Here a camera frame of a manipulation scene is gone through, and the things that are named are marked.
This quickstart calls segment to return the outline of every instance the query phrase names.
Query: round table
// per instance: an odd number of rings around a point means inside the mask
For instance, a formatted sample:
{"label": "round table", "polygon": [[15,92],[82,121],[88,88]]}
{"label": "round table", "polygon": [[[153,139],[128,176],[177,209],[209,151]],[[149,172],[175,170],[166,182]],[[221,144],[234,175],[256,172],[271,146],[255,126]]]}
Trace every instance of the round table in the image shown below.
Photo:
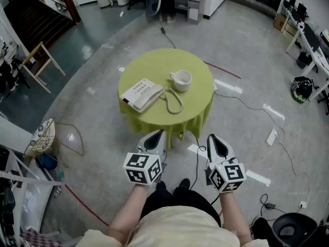
{"label": "round table", "polygon": [[[197,56],[184,50],[157,49],[134,59],[124,70],[119,82],[118,96],[143,78],[175,89],[169,74],[181,69],[192,74],[192,83],[188,91],[176,91],[184,102],[184,109],[179,114],[170,114],[166,101],[160,98],[142,114],[134,111],[119,98],[120,112],[127,114],[133,132],[143,131],[144,134],[149,134],[164,129],[167,133],[167,149],[170,149],[172,135],[184,140],[185,132],[188,130],[196,138],[200,138],[214,93],[213,78],[208,66]],[[171,109],[177,111],[180,104],[176,98],[168,92],[166,95],[170,100]]]}

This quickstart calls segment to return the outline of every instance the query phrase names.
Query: staircase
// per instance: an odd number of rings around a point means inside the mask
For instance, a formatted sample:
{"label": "staircase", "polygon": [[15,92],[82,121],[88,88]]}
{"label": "staircase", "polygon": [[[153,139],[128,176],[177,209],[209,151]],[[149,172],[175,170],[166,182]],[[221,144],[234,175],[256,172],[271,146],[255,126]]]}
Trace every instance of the staircase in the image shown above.
{"label": "staircase", "polygon": [[13,0],[5,8],[7,18],[31,52],[41,41],[48,47],[75,23],[39,0]]}

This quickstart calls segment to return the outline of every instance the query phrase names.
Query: black shoe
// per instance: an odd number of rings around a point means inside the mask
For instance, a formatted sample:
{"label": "black shoe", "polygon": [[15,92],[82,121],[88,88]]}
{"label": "black shoe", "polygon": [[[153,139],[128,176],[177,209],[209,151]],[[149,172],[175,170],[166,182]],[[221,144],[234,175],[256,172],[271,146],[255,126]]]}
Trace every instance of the black shoe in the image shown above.
{"label": "black shoe", "polygon": [[165,183],[161,180],[158,184],[156,184],[155,190],[167,190]]}
{"label": "black shoe", "polygon": [[179,187],[184,187],[186,189],[190,189],[191,182],[189,179],[183,179],[179,185]]}

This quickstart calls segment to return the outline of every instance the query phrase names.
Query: white cube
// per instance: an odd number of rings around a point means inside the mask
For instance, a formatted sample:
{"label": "white cube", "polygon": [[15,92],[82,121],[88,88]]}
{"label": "white cube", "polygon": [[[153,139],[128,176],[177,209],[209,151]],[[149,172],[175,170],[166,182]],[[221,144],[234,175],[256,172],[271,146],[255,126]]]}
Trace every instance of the white cube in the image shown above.
{"label": "white cube", "polygon": [[232,192],[246,180],[245,168],[242,163],[216,165],[209,179],[219,193]]}
{"label": "white cube", "polygon": [[162,172],[160,156],[128,153],[123,169],[130,182],[151,185]]}

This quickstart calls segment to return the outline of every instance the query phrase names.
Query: green floor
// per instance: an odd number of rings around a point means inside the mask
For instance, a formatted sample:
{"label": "green floor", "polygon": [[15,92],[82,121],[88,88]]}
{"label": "green floor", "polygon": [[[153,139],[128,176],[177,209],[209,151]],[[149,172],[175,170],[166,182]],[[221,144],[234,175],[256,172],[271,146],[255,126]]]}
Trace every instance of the green floor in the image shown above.
{"label": "green floor", "polygon": [[48,94],[23,71],[30,89],[19,83],[16,90],[0,103],[0,112],[17,126],[34,132],[58,93],[83,63],[106,40],[143,14],[142,4],[126,10],[123,17],[120,17],[121,10],[116,4],[103,9],[98,4],[78,7],[82,21],[49,47],[50,54],[67,76],[63,77],[52,65],[47,66],[40,77],[48,83],[51,91]]}

